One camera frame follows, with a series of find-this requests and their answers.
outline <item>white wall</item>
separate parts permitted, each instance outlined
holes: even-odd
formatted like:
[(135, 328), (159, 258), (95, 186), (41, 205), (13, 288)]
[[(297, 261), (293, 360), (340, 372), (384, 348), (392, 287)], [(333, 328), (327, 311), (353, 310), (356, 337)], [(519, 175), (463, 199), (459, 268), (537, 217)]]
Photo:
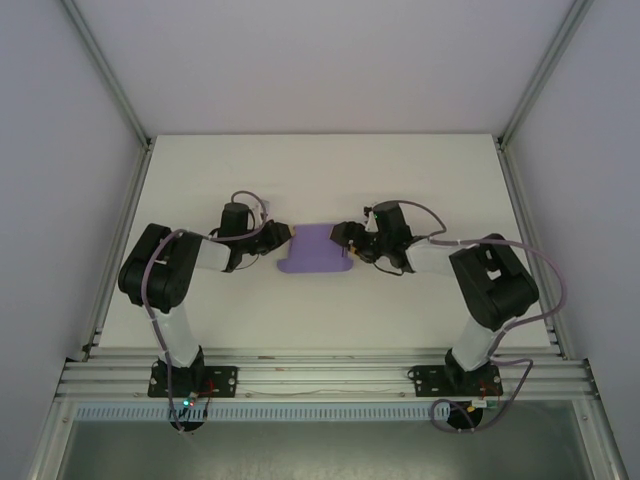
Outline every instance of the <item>white wall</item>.
[(0, 470), (19, 479), (80, 347), (138, 146), (58, 2), (5, 2), (0, 46)]
[(166, 133), (501, 133), (572, 0), (78, 0)]
[(568, 323), (640, 478), (640, 3), (595, 2), (512, 146)]

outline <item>gray floor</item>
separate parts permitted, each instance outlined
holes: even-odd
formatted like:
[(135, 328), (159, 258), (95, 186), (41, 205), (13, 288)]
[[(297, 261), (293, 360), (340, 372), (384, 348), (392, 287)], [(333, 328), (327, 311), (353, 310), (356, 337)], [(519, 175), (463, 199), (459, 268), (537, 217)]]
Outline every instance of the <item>gray floor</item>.
[(417, 422), (77, 422), (62, 479), (588, 479), (569, 404), (516, 405), (495, 429)]

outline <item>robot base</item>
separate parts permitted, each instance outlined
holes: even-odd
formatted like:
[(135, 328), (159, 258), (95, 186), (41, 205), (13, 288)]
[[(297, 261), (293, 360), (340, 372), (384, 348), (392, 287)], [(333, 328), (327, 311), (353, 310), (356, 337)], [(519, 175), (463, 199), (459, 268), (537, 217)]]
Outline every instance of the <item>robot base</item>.
[[(236, 396), (238, 367), (208, 366), (204, 364), (202, 349), (190, 367), (173, 367), (171, 370), (173, 397), (187, 398), (197, 393), (200, 398), (233, 398)], [(147, 395), (151, 398), (167, 398), (167, 364), (158, 360), (151, 367), (151, 379)]]
[(502, 395), (500, 371), (487, 363), (452, 380), (451, 368), (445, 365), (417, 365), (408, 372), (416, 397), (484, 397)]

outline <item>purple object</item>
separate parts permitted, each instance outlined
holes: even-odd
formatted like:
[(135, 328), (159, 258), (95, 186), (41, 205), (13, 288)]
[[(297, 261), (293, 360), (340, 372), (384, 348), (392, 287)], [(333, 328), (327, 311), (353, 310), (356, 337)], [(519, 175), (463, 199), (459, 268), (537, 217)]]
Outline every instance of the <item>purple object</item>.
[(284, 273), (346, 272), (353, 267), (347, 252), (329, 236), (333, 224), (296, 225), (296, 235), (289, 245), (289, 256), (278, 260)]

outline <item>cable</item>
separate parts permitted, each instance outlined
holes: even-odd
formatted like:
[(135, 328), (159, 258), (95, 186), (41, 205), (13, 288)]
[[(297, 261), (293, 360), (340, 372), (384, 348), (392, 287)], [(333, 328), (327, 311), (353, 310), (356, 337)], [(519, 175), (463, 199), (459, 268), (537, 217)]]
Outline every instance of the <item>cable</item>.
[(390, 388), (384, 390), (340, 390), (338, 388), (321, 388), (320, 390), (310, 390), (308, 392), (295, 392), (295, 393), (269, 393), (269, 392), (257, 392), (255, 390), (242, 389), (245, 393), (251, 393), (255, 395), (267, 395), (271, 397), (299, 397), (301, 395), (314, 395), (316, 393), (385, 393), (391, 391)]
[(207, 398), (207, 403), (204, 404), (204, 412), (202, 412), (202, 416), (204, 418), (208, 418), (209, 417), (209, 403), (211, 402), (211, 397), (213, 397), (213, 380), (209, 379), (209, 398)]
[[(520, 382), (518, 382), (518, 385), (516, 386), (515, 390), (513, 391), (513, 394), (511, 395), (511, 397), (506, 402), (504, 402), (504, 404), (502, 405), (502, 408), (496, 414), (496, 416), (493, 417), (491, 420), (489, 420), (489, 422), (486, 423), (485, 425), (480, 425), (480, 426), (474, 427), (473, 426), (473, 422), (471, 421), (471, 417), (469, 416), (469, 414), (467, 413), (467, 411), (465, 410), (465, 408), (462, 405), (460, 405), (459, 403), (454, 402), (452, 400), (447, 400), (445, 398), (439, 398), (438, 400), (433, 402), (431, 404), (431, 407), (429, 408), (429, 421), (431, 422), (431, 425), (436, 427), (441, 432), (446, 432), (446, 433), (475, 433), (475, 432), (481, 432), (483, 430), (487, 430), (488, 428), (491, 428), (492, 426), (494, 426), (496, 423), (498, 423), (505, 416), (507, 411), (513, 405), (513, 402), (515, 401), (516, 397), (518, 396), (518, 393), (520, 393), (520, 390), (522, 389), (522, 386), (524, 385), (525, 380), (529, 376), (529, 372), (531, 372), (531, 369), (533, 368), (533, 360), (530, 359), (530, 358), (521, 358), (521, 359), (518, 359), (518, 360), (510, 360), (508, 362), (503, 362), (503, 361), (500, 361), (500, 360), (493, 360), (492, 359), (492, 362), (495, 365), (499, 366), (499, 367), (509, 367), (509, 366), (512, 366), (512, 365), (519, 365), (521, 363), (527, 363), (528, 364), (527, 368), (524, 371), (524, 374), (522, 375), (522, 378), (520, 379)], [(436, 422), (436, 420), (435, 420), (436, 407), (438, 405), (442, 404), (442, 403), (448, 403), (449, 405), (453, 406), (456, 410), (459, 410), (460, 412), (462, 412), (462, 414), (467, 419), (467, 421), (469, 422), (469, 425), (472, 428), (470, 430), (452, 430), (450, 428), (443, 427), (438, 422)]]
[(145, 310), (147, 311), (147, 315), (151, 319), (151, 326), (153, 327), (153, 332), (158, 339), (158, 344), (160, 348), (164, 352), (165, 362), (167, 364), (167, 396), (169, 397), (169, 410), (171, 415), (173, 416), (173, 420), (176, 423), (176, 427), (178, 428), (178, 432), (183, 432), (184, 427), (180, 423), (178, 419), (178, 412), (176, 411), (176, 406), (173, 403), (173, 379), (171, 376), (171, 370), (173, 369), (173, 362), (171, 361), (171, 355), (169, 354), (169, 348), (167, 347), (167, 342), (165, 342), (164, 337), (162, 336), (162, 331), (160, 330), (160, 326), (158, 325), (158, 317), (156, 313), (153, 311), (151, 304), (149, 303), (149, 298), (147, 297), (147, 288), (149, 286), (149, 277), (151, 275), (151, 269), (155, 261), (160, 256), (160, 252), (169, 244), (171, 240), (176, 238), (178, 235), (185, 233), (186, 230), (174, 230), (162, 241), (158, 244), (154, 252), (151, 254), (149, 261), (147, 262), (146, 267), (144, 268), (144, 274), (142, 275), (142, 286), (140, 288), (140, 296), (142, 297), (142, 304), (144, 305)]
[(496, 394), (496, 397), (498, 397), (498, 405), (500, 405), (500, 390), (498, 390), (496, 387), (494, 387), (493, 385), (487, 385), (485, 384), (482, 380), (480, 380), (480, 388), (483, 390), (482, 392), (482, 400), (484, 400), (487, 396), (487, 390), (493, 390), (493, 393)]
[(396, 277), (401, 277), (402, 275), (404, 275), (404, 272), (398, 273), (398, 272), (392, 272), (390, 270), (385, 270), (384, 268), (379, 267), (375, 262), (373, 262), (373, 266), (376, 267), (376, 270), (378, 270), (378, 271), (380, 271), (382, 273), (386, 273), (388, 275), (393, 275), (393, 276), (396, 276)]
[(245, 265), (244, 267), (236, 268), (235, 271), (237, 272), (238, 270), (244, 270), (245, 268), (252, 267), (253, 265), (255, 265), (255, 263), (258, 261), (259, 258), (260, 258), (260, 255), (256, 255), (256, 258), (253, 262), (251, 262), (249, 265)]

